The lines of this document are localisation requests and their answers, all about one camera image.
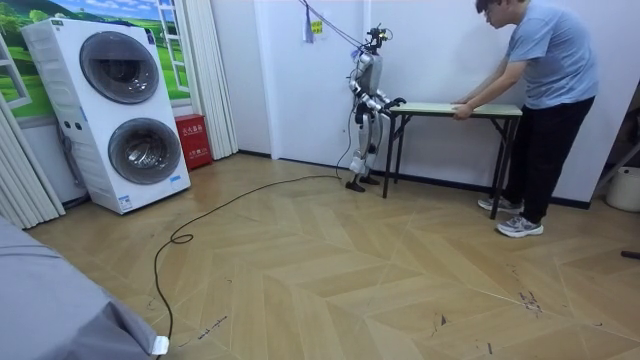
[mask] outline wooden floor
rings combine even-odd
[[[236,155],[156,205],[86,204],[30,234],[166,334],[153,258],[171,233],[317,174],[332,170]],[[166,359],[640,359],[640,261],[619,256],[640,251],[639,215],[552,207],[545,235],[512,240],[479,194],[380,193],[304,180],[184,229],[195,240],[160,257]]]

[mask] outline gray bed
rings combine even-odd
[[[163,352],[157,340],[166,338],[0,217],[0,358],[142,360]]]

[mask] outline robot leg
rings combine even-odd
[[[382,142],[382,132],[383,132],[382,118],[380,114],[376,113],[373,118],[373,123],[371,125],[371,145],[369,145],[369,149],[367,151],[367,159],[365,161],[365,172],[364,176],[360,178],[360,182],[370,185],[380,185],[380,181],[372,178],[370,176],[371,167],[376,163],[376,157],[378,156],[378,151],[380,150],[380,143]]]
[[[362,107],[358,107],[356,111],[356,124],[360,126],[358,131],[358,148],[353,152],[353,160],[349,169],[355,173],[352,181],[347,182],[345,187],[347,189],[364,192],[365,189],[358,184],[358,178],[361,175],[365,175],[367,170],[366,161],[369,149],[371,147],[373,136],[373,118],[369,111],[365,111]]]

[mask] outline white appliance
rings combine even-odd
[[[49,19],[22,34],[95,203],[124,214],[191,185],[150,32]]]

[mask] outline red box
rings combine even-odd
[[[182,153],[189,171],[213,163],[204,116],[185,115],[176,118]]]

